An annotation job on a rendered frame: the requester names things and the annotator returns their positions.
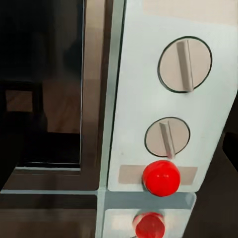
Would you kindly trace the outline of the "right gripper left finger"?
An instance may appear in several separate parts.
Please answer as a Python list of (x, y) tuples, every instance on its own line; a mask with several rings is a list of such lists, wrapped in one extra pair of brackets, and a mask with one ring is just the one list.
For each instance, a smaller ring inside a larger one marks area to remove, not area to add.
[(0, 190), (26, 150), (22, 132), (0, 137)]

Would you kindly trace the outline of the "microwave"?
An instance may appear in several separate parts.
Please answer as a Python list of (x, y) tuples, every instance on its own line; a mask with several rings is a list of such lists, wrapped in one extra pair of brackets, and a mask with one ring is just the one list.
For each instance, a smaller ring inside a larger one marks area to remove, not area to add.
[(238, 0), (0, 0), (2, 190), (197, 192), (238, 92)]

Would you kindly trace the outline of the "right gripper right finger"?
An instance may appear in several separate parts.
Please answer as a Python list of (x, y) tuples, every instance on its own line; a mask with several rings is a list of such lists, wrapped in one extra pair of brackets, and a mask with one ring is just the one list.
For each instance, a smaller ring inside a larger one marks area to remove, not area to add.
[(238, 133), (225, 134), (222, 150), (238, 172)]

